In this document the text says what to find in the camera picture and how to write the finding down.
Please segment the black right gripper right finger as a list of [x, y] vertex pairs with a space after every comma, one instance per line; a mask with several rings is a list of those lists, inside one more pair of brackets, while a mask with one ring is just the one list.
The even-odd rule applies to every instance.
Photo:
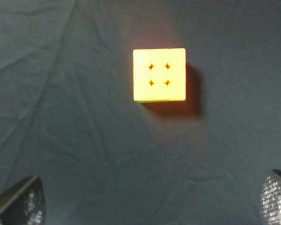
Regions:
[[267, 172], [260, 202], [262, 224], [281, 225], [281, 170]]

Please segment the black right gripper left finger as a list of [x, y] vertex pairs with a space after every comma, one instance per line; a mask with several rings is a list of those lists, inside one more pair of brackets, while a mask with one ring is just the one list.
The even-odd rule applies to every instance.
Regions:
[[38, 176], [26, 176], [0, 194], [0, 225], [43, 225], [46, 203]]

